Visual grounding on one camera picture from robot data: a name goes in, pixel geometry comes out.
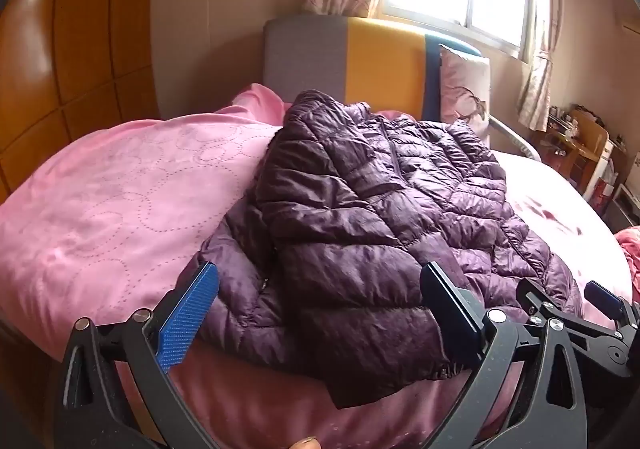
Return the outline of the person's hand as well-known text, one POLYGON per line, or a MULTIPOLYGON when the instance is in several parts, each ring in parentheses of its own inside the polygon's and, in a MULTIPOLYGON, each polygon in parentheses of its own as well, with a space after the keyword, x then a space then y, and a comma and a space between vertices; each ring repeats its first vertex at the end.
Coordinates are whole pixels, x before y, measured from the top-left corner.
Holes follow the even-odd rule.
POLYGON ((296 441, 288 449, 321 449, 321 445, 316 437, 310 436, 296 441))

